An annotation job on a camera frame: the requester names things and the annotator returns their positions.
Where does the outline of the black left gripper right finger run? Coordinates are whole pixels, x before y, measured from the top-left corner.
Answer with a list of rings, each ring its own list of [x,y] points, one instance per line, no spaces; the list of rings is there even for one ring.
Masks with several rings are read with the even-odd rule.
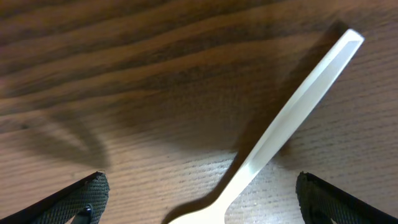
[[[295,192],[306,224],[397,224],[397,218],[311,173],[299,173]]]

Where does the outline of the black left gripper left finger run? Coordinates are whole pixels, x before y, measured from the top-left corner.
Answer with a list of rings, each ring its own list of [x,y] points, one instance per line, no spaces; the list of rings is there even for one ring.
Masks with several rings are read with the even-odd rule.
[[[1,219],[1,223],[98,223],[109,199],[106,174],[94,172],[39,202]]]

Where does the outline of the white plastic spoon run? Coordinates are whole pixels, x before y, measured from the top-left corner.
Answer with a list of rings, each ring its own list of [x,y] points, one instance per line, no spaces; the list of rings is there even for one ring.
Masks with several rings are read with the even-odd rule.
[[[279,111],[218,198],[209,206],[181,215],[170,223],[224,223],[228,207],[305,121],[364,40],[353,29],[345,31]]]

